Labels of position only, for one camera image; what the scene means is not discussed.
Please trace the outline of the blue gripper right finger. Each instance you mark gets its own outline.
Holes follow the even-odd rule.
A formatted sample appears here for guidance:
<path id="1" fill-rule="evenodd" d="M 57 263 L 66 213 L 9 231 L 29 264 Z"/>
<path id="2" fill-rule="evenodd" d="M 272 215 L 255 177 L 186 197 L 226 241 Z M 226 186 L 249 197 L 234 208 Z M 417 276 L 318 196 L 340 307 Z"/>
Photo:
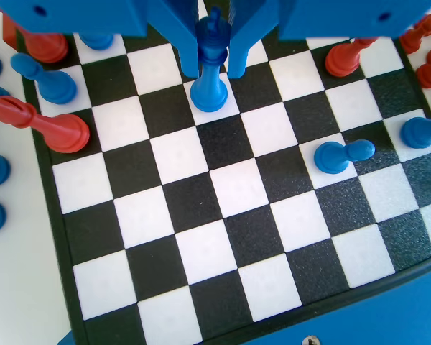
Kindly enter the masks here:
<path id="1" fill-rule="evenodd" d="M 274 28 L 280 40 L 398 37 L 429 9 L 430 0 L 231 1 L 228 77 L 244 75 L 249 50 Z"/>

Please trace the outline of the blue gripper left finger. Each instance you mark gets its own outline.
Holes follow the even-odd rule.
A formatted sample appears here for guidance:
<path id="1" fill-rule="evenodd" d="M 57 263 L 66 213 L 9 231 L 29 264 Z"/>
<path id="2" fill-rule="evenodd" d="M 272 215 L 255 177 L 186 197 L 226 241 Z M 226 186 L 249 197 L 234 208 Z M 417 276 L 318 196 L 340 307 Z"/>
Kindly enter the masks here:
<path id="1" fill-rule="evenodd" d="M 182 72 L 199 76 L 197 1 L 0 0 L 0 10 L 35 33 L 145 37 L 152 26 L 177 49 Z"/>

